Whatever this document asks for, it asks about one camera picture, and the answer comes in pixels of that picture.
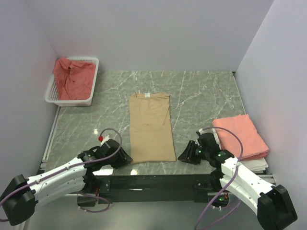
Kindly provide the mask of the beige t shirt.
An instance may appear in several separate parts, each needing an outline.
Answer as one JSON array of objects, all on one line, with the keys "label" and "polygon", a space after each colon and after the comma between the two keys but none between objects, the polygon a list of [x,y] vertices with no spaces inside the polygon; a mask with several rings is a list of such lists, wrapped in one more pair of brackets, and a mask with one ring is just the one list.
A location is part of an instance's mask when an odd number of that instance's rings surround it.
[{"label": "beige t shirt", "polygon": [[129,109],[132,163],[176,161],[170,95],[134,93],[129,98]]}]

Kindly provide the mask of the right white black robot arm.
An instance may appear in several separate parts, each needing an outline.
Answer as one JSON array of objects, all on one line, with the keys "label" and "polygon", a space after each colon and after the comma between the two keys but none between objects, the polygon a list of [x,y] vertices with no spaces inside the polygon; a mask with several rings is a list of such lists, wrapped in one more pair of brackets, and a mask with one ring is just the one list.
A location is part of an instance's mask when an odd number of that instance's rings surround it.
[{"label": "right white black robot arm", "polygon": [[197,183],[195,188],[218,194],[231,192],[256,214],[265,230],[284,230],[297,221],[296,210],[284,186],[263,180],[238,157],[220,149],[212,133],[198,132],[197,135],[198,139],[189,141],[178,160],[194,165],[206,160],[215,169],[207,182]]}]

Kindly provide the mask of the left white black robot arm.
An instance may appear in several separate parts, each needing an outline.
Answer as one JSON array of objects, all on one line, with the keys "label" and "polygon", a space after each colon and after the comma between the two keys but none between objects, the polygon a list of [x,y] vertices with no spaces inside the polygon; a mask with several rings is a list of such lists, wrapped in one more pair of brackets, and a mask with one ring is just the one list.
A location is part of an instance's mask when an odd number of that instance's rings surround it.
[{"label": "left white black robot arm", "polygon": [[11,180],[0,197],[5,221],[16,226],[28,220],[39,207],[59,197],[93,192],[101,184],[94,172],[106,165],[118,169],[131,162],[132,158],[120,144],[109,139],[51,171],[28,178],[20,174]]}]

